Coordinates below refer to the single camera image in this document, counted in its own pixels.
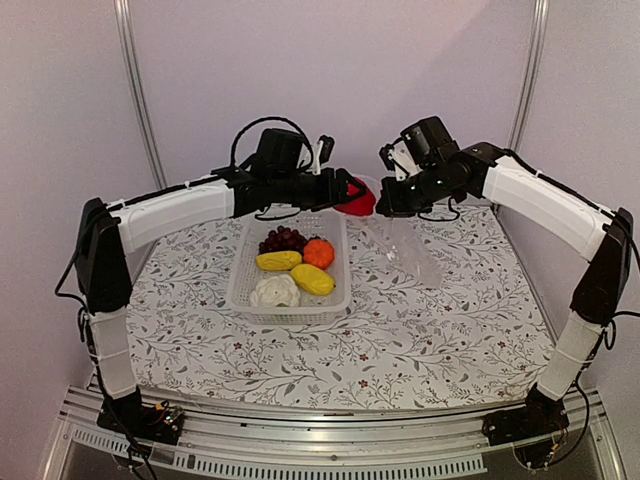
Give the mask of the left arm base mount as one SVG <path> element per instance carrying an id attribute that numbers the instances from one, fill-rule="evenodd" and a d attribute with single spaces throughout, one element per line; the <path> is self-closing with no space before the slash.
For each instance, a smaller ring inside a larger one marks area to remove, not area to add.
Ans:
<path id="1" fill-rule="evenodd" d="M 119 399 L 104 395 L 97 425 L 127 438 L 177 445 L 184 420 L 184 410 L 167 400 L 153 406 L 144 405 L 137 389 Z"/>

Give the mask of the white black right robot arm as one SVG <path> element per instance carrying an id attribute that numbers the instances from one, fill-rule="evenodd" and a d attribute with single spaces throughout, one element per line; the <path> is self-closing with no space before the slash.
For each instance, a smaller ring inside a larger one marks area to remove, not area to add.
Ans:
<path id="1" fill-rule="evenodd" d="M 588 367 L 617 313 L 632 256 L 631 216 L 579 197 L 525 167 L 515 152 L 490 143 L 464 149 L 388 144 L 380 156 L 392 173 L 382 181 L 380 214 L 418 216 L 441 200 L 474 196 L 522 216 L 543 229 L 551 245 L 574 255 L 581 276 L 567 302 L 568 317 L 559 326 L 555 351 L 535 386 L 545 398 L 536 398 L 517 415 L 524 435 L 539 435 L 555 420 L 551 401 L 561 400 Z"/>

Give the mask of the red toy bell pepper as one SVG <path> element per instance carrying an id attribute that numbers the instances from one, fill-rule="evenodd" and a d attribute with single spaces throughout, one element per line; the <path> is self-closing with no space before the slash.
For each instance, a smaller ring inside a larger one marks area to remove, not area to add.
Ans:
<path id="1" fill-rule="evenodd" d="M 340 213 L 355 217 L 367 217 L 373 215 L 376 205 L 375 195 L 361 178 L 356 177 L 355 182 L 364 188 L 365 193 L 362 196 L 357 197 L 359 192 L 357 186 L 349 184 L 349 202 L 343 205 L 337 205 L 334 209 Z"/>

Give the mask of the clear zip top bag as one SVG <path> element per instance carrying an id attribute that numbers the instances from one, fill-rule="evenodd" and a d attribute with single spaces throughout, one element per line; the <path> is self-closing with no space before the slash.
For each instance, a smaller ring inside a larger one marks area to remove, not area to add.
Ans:
<path id="1" fill-rule="evenodd" d="M 359 217 L 356 225 L 386 257 L 388 266 L 411 275 L 427 289 L 441 286 L 442 269 L 409 219 L 385 217 L 373 211 L 371 215 Z"/>

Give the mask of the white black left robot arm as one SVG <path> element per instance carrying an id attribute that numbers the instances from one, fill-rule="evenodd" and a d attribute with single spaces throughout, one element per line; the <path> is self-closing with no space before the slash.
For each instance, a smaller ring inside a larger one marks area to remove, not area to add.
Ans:
<path id="1" fill-rule="evenodd" d="M 136 402 L 139 388 L 129 354 L 126 310 L 133 283 L 128 255 L 180 230 L 264 212 L 273 204 L 317 212 L 366 192 L 347 170 L 328 166 L 331 137 L 311 142 L 293 121 L 269 120 L 281 126 L 264 130 L 244 161 L 238 161 L 234 141 L 228 165 L 208 175 L 130 200 L 93 198 L 83 207 L 64 272 L 77 278 L 79 291 L 69 297 L 81 306 L 81 337 L 102 394 L 114 400 L 109 415 L 128 434 L 141 433 L 149 423 L 146 408 Z"/>

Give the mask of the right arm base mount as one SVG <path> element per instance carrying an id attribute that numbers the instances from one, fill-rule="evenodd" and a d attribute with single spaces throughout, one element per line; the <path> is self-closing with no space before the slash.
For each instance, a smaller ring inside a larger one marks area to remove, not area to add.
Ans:
<path id="1" fill-rule="evenodd" d="M 564 436 L 569 419 L 562 400 L 551 400 L 534 385 L 522 407 L 497 410 L 483 418 L 482 434 L 491 446 L 527 441 L 516 447 L 516 460 L 528 469 L 548 467 L 559 449 L 559 440 L 552 434 Z"/>

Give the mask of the white perforated plastic basket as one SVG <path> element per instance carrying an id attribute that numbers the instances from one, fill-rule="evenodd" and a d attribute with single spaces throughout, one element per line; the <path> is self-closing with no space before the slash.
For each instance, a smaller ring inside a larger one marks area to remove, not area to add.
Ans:
<path id="1" fill-rule="evenodd" d="M 278 226 L 309 238 L 319 236 L 334 249 L 324 270 L 305 262 L 284 270 L 258 266 L 259 243 Z M 243 221 L 226 291 L 226 304 L 255 324 L 327 324 L 350 304 L 351 274 L 346 221 L 337 212 L 303 213 L 284 221 Z"/>

